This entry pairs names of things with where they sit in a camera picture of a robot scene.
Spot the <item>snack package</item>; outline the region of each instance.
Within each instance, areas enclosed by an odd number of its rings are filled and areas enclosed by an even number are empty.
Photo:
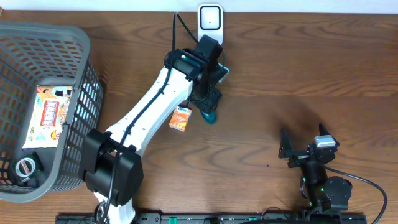
[[[185,131],[189,117],[191,116],[192,110],[178,106],[174,109],[172,119],[170,120],[169,126],[179,131]]]
[[[23,149],[58,145],[71,93],[71,86],[37,86],[34,110]]]

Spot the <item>small robotic arm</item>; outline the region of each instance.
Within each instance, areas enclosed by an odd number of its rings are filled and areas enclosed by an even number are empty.
[[[222,50],[216,40],[204,35],[194,49],[169,52],[155,83],[137,105],[105,133],[92,129],[86,135],[78,175],[100,202],[107,201],[105,195],[109,192],[112,168],[115,162],[118,163],[108,212],[111,224],[131,223],[134,218],[131,198],[144,178],[141,157],[155,132],[174,108],[188,100],[205,114],[217,109],[222,94],[215,85],[221,83],[229,72],[218,63]],[[126,127],[158,91],[162,91],[162,94],[141,114],[120,146]],[[122,147],[123,153],[116,160],[111,152],[119,147]]]

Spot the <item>white device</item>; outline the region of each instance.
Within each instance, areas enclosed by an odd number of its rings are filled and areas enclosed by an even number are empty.
[[[223,43],[224,15],[219,4],[202,4],[198,8],[198,40],[205,34],[220,45]]]

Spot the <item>mesh basket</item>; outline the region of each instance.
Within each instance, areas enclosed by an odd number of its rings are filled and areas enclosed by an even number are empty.
[[[76,27],[0,22],[0,200],[29,202],[81,184],[83,138],[96,127],[103,101],[89,51],[87,35]],[[57,148],[24,151],[36,85],[71,85],[72,95]],[[11,164],[33,151],[44,173],[17,184]]]

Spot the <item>wood grain surface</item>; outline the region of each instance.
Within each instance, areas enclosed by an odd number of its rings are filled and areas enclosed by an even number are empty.
[[[195,13],[182,13],[196,33]],[[153,84],[171,49],[172,13],[5,11],[2,20],[81,27],[106,84],[99,129],[124,116]],[[199,111],[185,133],[165,123],[143,158],[139,208],[165,213],[297,209],[300,169],[277,158],[280,129],[304,149],[323,122],[341,146],[330,167],[378,183],[389,197],[380,223],[398,220],[398,16],[365,14],[224,15],[229,78],[218,122]],[[194,47],[177,26],[177,47]],[[382,195],[352,180],[349,210],[370,223]],[[0,202],[1,223],[53,223],[60,213],[90,213],[81,186],[27,204]]]

